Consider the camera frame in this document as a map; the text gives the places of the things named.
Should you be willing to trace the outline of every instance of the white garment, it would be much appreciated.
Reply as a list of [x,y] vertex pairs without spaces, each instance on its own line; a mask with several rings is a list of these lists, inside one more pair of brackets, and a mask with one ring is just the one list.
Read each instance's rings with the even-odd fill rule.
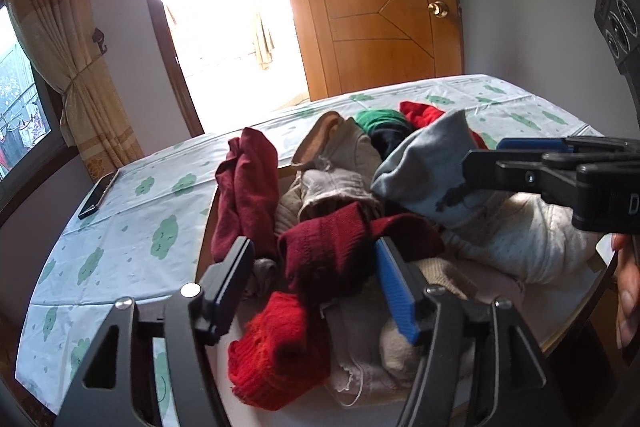
[[487,264],[526,283],[550,283],[575,272],[595,253],[599,236],[577,230],[570,208],[548,204],[524,192],[492,212],[442,234],[445,243],[463,240],[461,259]]
[[323,308],[331,334],[331,377],[326,387],[343,407],[366,407],[404,401],[412,381],[398,381],[380,358],[379,337],[390,317],[375,277],[362,291]]

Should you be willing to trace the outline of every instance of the window frame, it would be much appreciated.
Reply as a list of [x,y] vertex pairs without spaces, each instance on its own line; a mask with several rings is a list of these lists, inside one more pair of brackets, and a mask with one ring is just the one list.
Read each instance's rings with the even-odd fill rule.
[[[4,6],[0,0],[0,9]],[[60,131],[62,97],[32,64],[31,72],[50,131],[0,181],[0,227],[36,188],[78,155],[78,149],[67,146]]]

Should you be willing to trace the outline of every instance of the window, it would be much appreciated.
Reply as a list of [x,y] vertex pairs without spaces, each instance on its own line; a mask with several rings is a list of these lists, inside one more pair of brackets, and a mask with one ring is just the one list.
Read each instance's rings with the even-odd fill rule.
[[0,210],[66,148],[61,113],[60,96],[31,66],[0,0]]

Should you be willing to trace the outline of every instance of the green cloth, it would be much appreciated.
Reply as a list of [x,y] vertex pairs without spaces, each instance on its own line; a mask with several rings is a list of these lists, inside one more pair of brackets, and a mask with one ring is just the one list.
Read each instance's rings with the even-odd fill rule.
[[395,109],[365,109],[354,116],[353,120],[366,134],[369,134],[372,129],[382,123],[395,123],[404,125],[407,129],[412,128],[404,114]]

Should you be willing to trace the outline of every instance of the blue gripper pad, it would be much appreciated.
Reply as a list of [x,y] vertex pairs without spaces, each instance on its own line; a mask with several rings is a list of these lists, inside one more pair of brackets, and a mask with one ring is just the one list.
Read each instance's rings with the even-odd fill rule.
[[500,140],[496,149],[515,150],[548,150],[553,152],[570,153],[574,148],[567,145],[562,138],[504,138]]
[[385,293],[391,316],[398,331],[415,346],[420,335],[415,309],[417,302],[422,299],[427,281],[417,267],[404,262],[389,237],[380,238],[374,247],[378,281]]

